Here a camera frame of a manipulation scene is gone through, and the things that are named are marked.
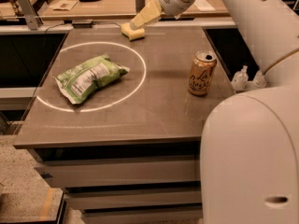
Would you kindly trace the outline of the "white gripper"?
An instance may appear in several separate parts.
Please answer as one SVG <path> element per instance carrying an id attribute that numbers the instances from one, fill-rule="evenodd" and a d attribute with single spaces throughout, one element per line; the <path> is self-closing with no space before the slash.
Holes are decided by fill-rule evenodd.
<path id="1" fill-rule="evenodd" d="M 150 0 L 130 21 L 132 30 L 141 29 L 161 18 L 162 10 L 166 15 L 177 16 L 184 12 L 193 0 Z"/>

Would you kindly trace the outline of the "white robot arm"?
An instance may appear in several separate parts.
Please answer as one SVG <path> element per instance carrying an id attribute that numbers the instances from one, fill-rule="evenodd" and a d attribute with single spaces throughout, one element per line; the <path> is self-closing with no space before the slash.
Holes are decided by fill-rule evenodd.
<path id="1" fill-rule="evenodd" d="M 193 0 L 159 0 L 177 16 Z M 281 0 L 222 0 L 267 87 L 235 94 L 201 137 L 204 224 L 299 224 L 299 18 Z"/>

